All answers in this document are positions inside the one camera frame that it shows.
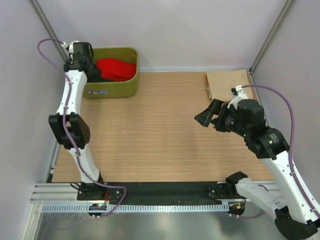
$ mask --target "white arm segment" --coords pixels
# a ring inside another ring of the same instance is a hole
[[[233,99],[229,103],[228,108],[230,107],[230,105],[233,105],[235,109],[237,109],[239,101],[248,99],[241,85],[236,86],[235,90],[237,92],[237,95],[232,95]],[[308,203],[297,187],[294,178],[291,176],[288,153],[285,151],[278,154],[276,156],[276,160],[266,158],[261,159],[261,161],[273,175],[275,182],[277,183],[281,193],[283,194],[285,203],[280,198],[276,198],[276,196],[274,196],[273,194],[266,192],[261,187],[258,187],[251,181],[250,178],[243,178],[238,182],[238,184],[236,184],[237,192],[241,196],[250,199],[253,203],[267,212],[273,219],[276,218],[275,209],[281,209],[284,206],[288,206],[292,219],[299,223],[305,224],[308,220],[317,220],[318,217],[314,213],[314,209],[310,209]],[[296,167],[294,167],[294,170],[309,199],[313,202],[313,205],[316,207],[316,209],[320,211],[319,203],[310,193],[304,180],[301,178],[299,171]]]
[[[67,76],[70,78],[71,86],[72,86],[72,91],[71,91],[70,99],[69,99],[69,102],[67,105],[66,114],[69,115],[70,113],[74,113],[74,114],[80,115],[82,93],[83,93],[84,87],[87,83],[87,76],[83,71],[78,71],[78,70],[70,70],[70,71],[66,72],[65,74],[67,74]],[[65,103],[67,100],[68,92],[69,92],[69,82],[66,79],[65,85],[64,85],[64,91],[63,91],[63,95],[62,95],[62,100],[61,100],[61,103],[60,103],[58,110],[56,111],[56,113],[59,115],[64,114],[64,106],[65,106]],[[79,148],[79,151],[81,154],[79,159],[80,159],[80,163],[81,163],[82,168],[91,178],[93,178],[93,180],[97,181],[99,178],[100,172],[97,169],[97,167],[94,163],[94,160],[91,156],[89,145],[86,144],[84,146],[84,149]],[[73,159],[75,160],[76,165],[78,166],[76,149],[71,148],[69,150],[69,153],[71,153]],[[92,183],[92,181],[90,179],[88,179],[82,173],[79,166],[78,166],[78,169],[79,169],[79,172],[81,175],[81,182]]]

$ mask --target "metal frame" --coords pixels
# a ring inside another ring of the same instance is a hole
[[[43,12],[38,0],[28,0],[33,7],[36,15],[39,17],[39,20],[41,21],[43,27],[45,28],[46,32],[51,38],[57,39],[57,35],[55,31],[53,30],[52,26],[50,25],[45,13]],[[280,30],[284,20],[288,16],[290,10],[292,9],[293,5],[295,4],[297,0],[287,0],[280,11],[277,19],[275,20],[275,23],[273,24],[266,40],[264,41],[256,59],[254,60],[252,67],[249,69],[250,77],[252,80],[252,83],[255,83],[255,79],[253,76],[254,71],[256,70],[259,62],[263,58],[265,52],[269,48],[270,44],[272,43],[273,39],[277,35],[278,31]],[[59,55],[61,58],[65,61],[67,59],[67,55],[57,42],[54,43]],[[261,103],[261,98],[258,91],[256,92],[256,96],[258,101]],[[51,182],[55,165],[58,158],[60,146],[58,143],[54,146],[54,151],[51,158],[51,164],[50,169],[48,171],[47,176],[47,182]],[[263,184],[268,188],[268,190],[279,196],[280,198],[282,196],[277,184],[274,181],[255,181],[256,184]],[[225,199],[225,201],[235,201],[238,199]],[[25,229],[25,234],[23,240],[33,240],[36,234],[40,213],[44,207],[45,204],[48,203],[89,203],[87,201],[77,201],[77,191],[70,186],[69,183],[39,183],[35,185],[33,194],[30,199],[31,204],[31,211],[29,215],[28,224]]]

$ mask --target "green bin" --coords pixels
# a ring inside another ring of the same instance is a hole
[[[94,48],[93,61],[99,59],[114,58],[127,63],[136,63],[136,73],[128,81],[118,82],[87,82],[82,96],[84,98],[123,98],[132,97],[138,91],[139,85],[139,56],[131,47],[104,47]]]

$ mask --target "table surface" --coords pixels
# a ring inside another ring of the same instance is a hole
[[[209,104],[205,72],[141,73],[133,97],[83,98],[81,117],[104,181],[224,181],[238,171],[256,181],[273,180],[242,137],[194,120]],[[62,146],[52,182],[79,181],[76,163]]]

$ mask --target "gray floor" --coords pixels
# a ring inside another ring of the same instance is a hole
[[[261,210],[247,203],[245,215]],[[42,213],[35,240],[284,240],[267,215],[243,220],[224,212],[114,214],[88,219],[87,213]]]

